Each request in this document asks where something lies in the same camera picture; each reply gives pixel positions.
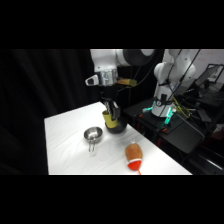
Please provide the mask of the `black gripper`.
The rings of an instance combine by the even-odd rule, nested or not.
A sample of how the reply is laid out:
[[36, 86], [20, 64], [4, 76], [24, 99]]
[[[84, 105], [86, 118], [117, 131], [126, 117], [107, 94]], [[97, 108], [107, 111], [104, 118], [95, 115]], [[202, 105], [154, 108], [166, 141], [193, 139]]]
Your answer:
[[108, 114], [112, 114], [112, 119], [116, 120], [120, 117], [120, 107], [115, 102], [118, 96], [118, 88], [116, 85], [102, 86], [100, 88], [102, 102], [104, 103]]

